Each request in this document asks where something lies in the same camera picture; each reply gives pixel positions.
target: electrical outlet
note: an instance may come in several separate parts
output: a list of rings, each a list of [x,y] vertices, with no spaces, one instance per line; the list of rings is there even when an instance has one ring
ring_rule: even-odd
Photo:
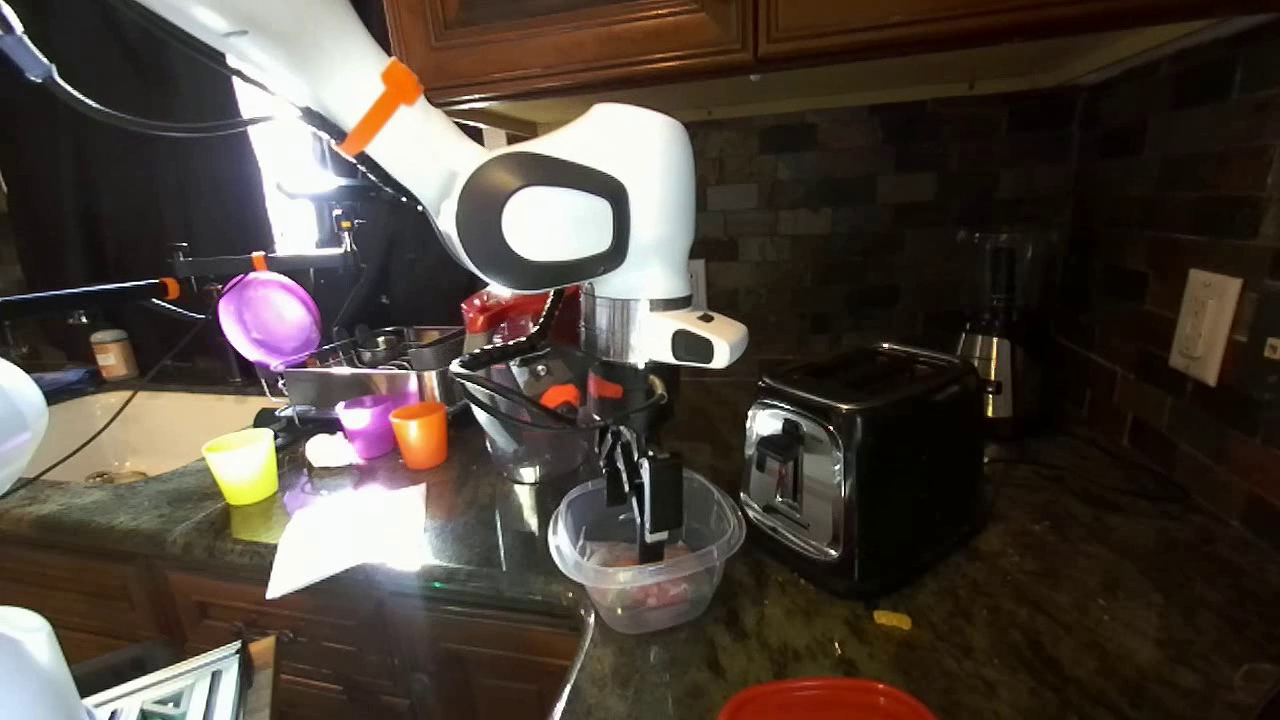
[[[1222,368],[1236,306],[1238,306],[1238,278],[1191,268],[1182,306],[1174,311],[1167,366],[1205,383],[1214,383]]]

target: plastic cup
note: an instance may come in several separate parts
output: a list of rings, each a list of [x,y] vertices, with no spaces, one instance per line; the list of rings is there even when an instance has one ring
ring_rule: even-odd
[[[392,433],[405,469],[439,469],[448,459],[448,414],[439,401],[392,407]]]
[[[279,493],[274,436],[268,430],[215,436],[200,455],[229,504],[261,504]]]
[[[331,407],[360,459],[374,459],[396,448],[392,407],[401,404],[408,404],[408,397],[350,397]]]

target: dark tile backsplash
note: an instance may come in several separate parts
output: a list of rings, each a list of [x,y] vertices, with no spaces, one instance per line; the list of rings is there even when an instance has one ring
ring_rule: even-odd
[[[751,360],[896,338],[950,350],[960,229],[1057,256],[1058,416],[1280,539],[1280,407],[1246,377],[1280,280],[1280,23],[1090,90],[696,126],[707,301]],[[1219,383],[1167,368],[1187,268],[1244,280]]]

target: wooden cabinet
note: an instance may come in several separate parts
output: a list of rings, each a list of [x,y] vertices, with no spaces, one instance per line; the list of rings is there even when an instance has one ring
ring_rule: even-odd
[[[509,612],[389,602],[414,716],[544,720],[574,655],[574,629]]]
[[[200,573],[164,583],[182,653],[274,638],[279,720],[544,720],[574,655],[563,620],[389,598],[365,573],[283,602]]]
[[[279,720],[408,716],[401,659],[389,653],[371,593],[323,583],[289,602],[262,602],[261,583],[194,573],[164,577],[182,655],[229,641],[274,638]]]
[[[1108,34],[1274,0],[382,0],[435,104]]]
[[[435,104],[751,66],[751,0],[382,0]]]
[[[39,612],[67,663],[170,641],[151,569],[137,562],[0,546],[0,605]]]
[[[760,61],[943,53],[1259,10],[1246,0],[757,0]]]

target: dark countertop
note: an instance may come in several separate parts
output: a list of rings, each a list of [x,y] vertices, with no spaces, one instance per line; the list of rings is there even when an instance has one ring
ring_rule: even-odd
[[[742,388],[686,382],[670,443],[686,469],[734,490]],[[405,482],[389,464],[366,482]],[[460,430],[429,483],[445,566],[425,598],[574,608],[540,524],[567,482],[509,483],[480,433]],[[567,716],[686,720],[760,679],[873,678],[946,720],[1197,716],[1246,720],[1280,692],[1280,552],[1205,517],[1073,433],[1003,448],[989,464],[989,528],[880,608],[826,598],[748,546],[711,608],[670,633],[596,633]],[[0,537],[170,557],[262,577],[279,504],[229,514],[204,469],[140,483],[32,483],[0,499]]]

